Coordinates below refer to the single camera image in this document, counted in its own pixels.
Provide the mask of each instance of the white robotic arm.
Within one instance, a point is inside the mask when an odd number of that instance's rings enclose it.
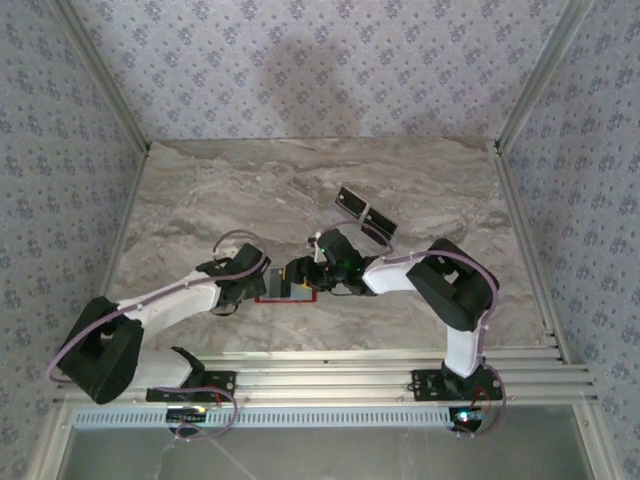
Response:
[[[269,264],[263,252],[245,244],[234,258],[199,265],[182,280],[149,294],[117,303],[94,298],[52,364],[98,404],[130,389],[199,387],[204,367],[187,351],[142,347],[196,313],[263,295]]]
[[[432,255],[395,260],[363,258],[336,229],[313,241],[327,261],[319,263],[310,256],[295,259],[284,268],[285,280],[320,291],[341,283],[364,296],[419,292],[447,324],[442,388],[456,395],[469,390],[482,370],[479,319],[497,294],[492,275],[444,239],[434,243]],[[196,313],[263,295],[269,263],[260,250],[245,244],[233,259],[199,265],[155,292],[118,303],[97,297],[85,307],[52,365],[57,364],[98,404],[129,389],[201,387],[204,367],[187,351],[142,347],[160,331]]]
[[[394,291],[416,291],[407,273],[422,260],[409,259],[389,264],[378,258],[367,267],[362,279],[376,295]],[[478,341],[482,325],[473,331],[460,331],[447,325],[447,353],[444,364],[456,375],[467,378],[478,367]]]

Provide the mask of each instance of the wire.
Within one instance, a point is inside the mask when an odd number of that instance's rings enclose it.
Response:
[[[482,278],[484,278],[484,280],[489,285],[489,288],[491,289],[491,305],[489,305],[489,308],[487,309],[486,313],[478,322],[478,327],[480,328],[480,334],[478,335],[478,347],[476,350],[476,355],[478,358],[478,365],[491,371],[491,373],[493,373],[496,380],[500,384],[500,391],[502,393],[502,404],[500,406],[500,411],[498,412],[498,416],[496,417],[496,419],[493,421],[491,425],[489,425],[489,427],[485,428],[484,430],[481,430],[480,432],[472,432],[464,427],[458,427],[460,430],[462,430],[463,433],[467,434],[471,438],[478,437],[481,435],[486,435],[492,432],[493,430],[495,430],[496,427],[500,424],[500,422],[504,418],[504,413],[507,408],[507,392],[504,386],[504,381],[502,380],[502,377],[500,376],[500,374],[495,368],[493,368],[491,365],[486,364],[485,358],[482,355],[482,351],[484,347],[484,337],[485,337],[485,332],[487,330],[487,322],[491,317],[491,315],[493,315],[493,312],[495,311],[496,307],[498,306],[498,286],[496,285],[496,282],[493,280],[489,272],[487,272],[487,270],[482,265],[480,265],[479,263],[471,260],[470,258],[464,255],[460,255],[455,252],[447,252],[446,250],[423,250],[422,252],[405,255],[404,257],[383,258],[383,262],[387,265],[396,265],[400,263],[405,263],[415,258],[426,258],[426,257],[445,257],[445,258],[450,258],[452,260],[457,260],[459,262],[462,262],[470,266],[474,270],[476,270],[480,275],[482,275]]]
[[[172,295],[176,292],[180,292],[182,290],[185,290],[189,287],[192,286],[197,286],[197,285],[203,285],[205,283],[211,283],[211,282],[216,282],[216,281],[224,281],[224,280],[239,280],[241,278],[247,277],[249,275],[251,275],[252,273],[256,272],[259,268],[262,267],[263,263],[265,262],[265,260],[267,259],[267,247],[264,243],[264,240],[259,237],[258,235],[256,235],[253,232],[250,232],[248,230],[242,230],[242,229],[236,229],[236,230],[230,230],[227,233],[223,234],[218,241],[214,244],[213,246],[213,251],[215,252],[218,247],[220,246],[220,244],[226,240],[227,238],[229,238],[232,235],[238,235],[238,234],[243,234],[243,235],[248,235],[250,237],[252,237],[254,240],[257,240],[257,242],[260,244],[260,248],[262,250],[262,256],[260,257],[260,260],[258,260],[258,262],[251,268],[245,270],[244,272],[240,272],[240,273],[235,273],[233,275],[221,275],[221,276],[215,276],[215,277],[207,277],[207,278],[201,278],[198,280],[193,280],[191,282],[185,282],[185,283],[180,283],[178,285],[174,285],[172,287],[167,288],[166,290],[162,290],[161,292],[158,292],[154,295],[151,295],[148,298],[145,298],[143,300],[141,300],[140,302],[138,302],[137,304],[133,304],[133,305],[129,305],[128,307],[124,307],[124,308],[120,308],[118,310],[116,310],[115,312],[109,313],[108,315],[105,315],[104,317],[96,320],[95,322],[87,325],[85,328],[83,328],[75,337],[73,337],[71,340],[69,340],[66,345],[64,345],[60,351],[58,351],[58,353],[53,357],[53,359],[51,360],[51,362],[49,362],[49,365],[47,366],[47,370],[45,372],[45,377],[54,383],[59,383],[59,384],[72,384],[73,382],[71,380],[67,380],[67,379],[62,379],[62,378],[57,378],[53,376],[53,371],[54,369],[58,366],[58,364],[60,363],[60,361],[65,357],[65,355],[67,353],[69,353],[71,351],[71,349],[73,347],[75,347],[84,337],[86,337],[87,335],[89,335],[91,332],[93,332],[94,330],[100,328],[102,325],[109,323],[111,320],[117,318],[118,316],[131,312],[132,310],[136,310],[139,306],[142,307],[146,307],[147,305],[150,305],[158,300],[160,300],[161,298],[164,298],[166,296]]]

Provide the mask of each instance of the patterned wallpaper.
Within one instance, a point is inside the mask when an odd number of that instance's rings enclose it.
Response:
[[[640,4],[599,0],[509,158],[569,340],[640,479]]]
[[[72,0],[151,140],[496,138],[562,0]]]
[[[0,479],[18,479],[44,368],[96,294],[140,156],[45,2],[0,17]]]

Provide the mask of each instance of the gray marble tabletop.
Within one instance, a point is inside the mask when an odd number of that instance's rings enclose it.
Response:
[[[398,222],[398,254],[447,237],[498,277],[501,301],[488,347],[540,343],[543,324],[494,165],[485,143],[473,138],[154,143],[109,297],[132,297],[181,278],[211,260],[214,242],[230,229],[263,237],[273,265],[306,255],[309,236],[345,218],[333,204],[342,185]],[[343,232],[366,253],[380,249],[357,228]],[[442,349],[445,333],[417,293],[321,294],[313,304],[248,301],[229,317],[198,314],[153,345],[211,353]]]

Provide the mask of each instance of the purple cable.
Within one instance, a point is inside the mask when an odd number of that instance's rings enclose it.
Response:
[[[51,360],[51,362],[49,363],[49,365],[47,366],[47,370],[45,372],[45,377],[54,383],[60,383],[60,384],[70,384],[73,383],[71,380],[65,380],[65,379],[61,379],[61,378],[56,378],[53,376],[53,370],[58,366],[58,364],[60,363],[60,361],[64,358],[64,356],[69,353],[71,351],[71,349],[73,347],[75,347],[80,340],[82,340],[84,337],[86,337],[87,335],[89,335],[91,332],[93,332],[94,330],[96,330],[97,328],[101,327],[102,325],[104,325],[105,323],[110,322],[111,320],[113,320],[114,318],[116,318],[118,315],[121,315],[123,313],[127,313],[130,312],[132,310],[135,310],[138,308],[138,305],[142,305],[143,307],[146,307],[147,305],[160,300],[161,298],[164,298],[168,295],[171,295],[173,293],[179,292],[181,290],[184,290],[190,286],[198,286],[198,285],[202,285],[205,283],[211,283],[211,282],[217,282],[217,281],[222,281],[222,280],[238,280],[240,278],[244,278],[247,277],[249,275],[251,275],[252,273],[254,273],[255,271],[257,271],[260,267],[262,267],[262,264],[264,263],[264,261],[267,258],[267,247],[264,243],[264,240],[259,237],[258,235],[256,235],[253,232],[250,232],[248,230],[242,230],[242,229],[237,229],[237,230],[231,230],[227,233],[225,233],[224,235],[222,235],[218,241],[215,243],[213,250],[215,252],[215,250],[218,248],[218,246],[227,238],[229,238],[231,235],[236,235],[236,234],[243,234],[243,235],[248,235],[252,238],[254,238],[255,240],[258,241],[258,243],[260,244],[260,247],[262,249],[262,256],[260,257],[260,260],[251,268],[249,268],[248,270],[245,270],[244,272],[240,272],[240,273],[236,273],[233,275],[222,275],[219,277],[209,277],[209,278],[201,278],[199,280],[194,280],[188,284],[180,284],[180,285],[174,285],[173,287],[169,287],[166,290],[162,290],[161,292],[156,293],[155,295],[152,295],[148,298],[145,298],[144,300],[140,301],[137,304],[133,304],[133,305],[129,305],[128,307],[124,307],[124,308],[120,308],[118,310],[116,310],[115,312],[112,312],[108,315],[105,315],[104,317],[96,320],[95,322],[93,322],[90,325],[87,325],[85,328],[83,328],[75,337],[73,337],[71,340],[69,340],[69,342],[64,345],[60,351],[56,354],[55,357],[53,357],[53,359]]]
[[[479,322],[479,327],[480,327],[480,334],[478,335],[478,349],[476,351],[476,354],[479,358],[479,362],[478,364],[481,365],[482,367],[486,368],[487,370],[491,371],[491,373],[493,373],[496,377],[496,379],[498,380],[498,383],[500,384],[500,391],[502,392],[502,406],[500,407],[500,412],[498,413],[498,417],[495,419],[495,421],[488,427],[485,428],[484,430],[482,430],[481,432],[478,433],[474,433],[470,430],[466,430],[464,429],[464,427],[462,427],[464,433],[466,433],[467,435],[469,435],[471,438],[473,437],[478,437],[481,435],[486,435],[487,433],[492,432],[493,430],[496,429],[496,427],[500,424],[500,422],[502,421],[502,418],[504,417],[504,413],[505,413],[505,409],[507,407],[507,393],[506,393],[506,389],[504,387],[504,381],[502,380],[502,377],[500,376],[500,374],[498,373],[498,371],[493,368],[491,365],[487,365],[484,361],[484,357],[482,356],[482,350],[483,350],[483,346],[484,346],[484,336],[485,336],[485,331],[486,331],[486,327],[487,327],[487,322],[489,320],[489,317],[491,317],[491,315],[493,315],[493,312],[495,311],[496,307],[498,306],[498,286],[495,284],[493,278],[491,278],[491,275],[489,275],[489,272],[487,272],[484,267],[482,267],[482,265],[480,265],[477,262],[474,262],[473,260],[471,260],[468,257],[465,257],[464,255],[460,255],[458,253],[454,253],[454,252],[447,252],[445,250],[424,250],[422,252],[418,252],[418,253],[413,253],[410,255],[405,255],[404,257],[399,257],[399,258],[392,258],[392,259],[383,259],[383,262],[387,265],[395,265],[395,264],[399,264],[399,263],[405,263],[409,260],[413,260],[416,257],[445,257],[445,258],[451,258],[453,260],[458,260],[459,262],[465,263],[467,265],[469,265],[471,268],[473,268],[474,270],[476,270],[480,275],[482,275],[482,278],[485,279],[485,281],[487,282],[487,284],[489,285],[489,288],[491,289],[491,305],[489,305],[489,308],[487,309],[487,312],[482,316],[482,318],[480,319]]]

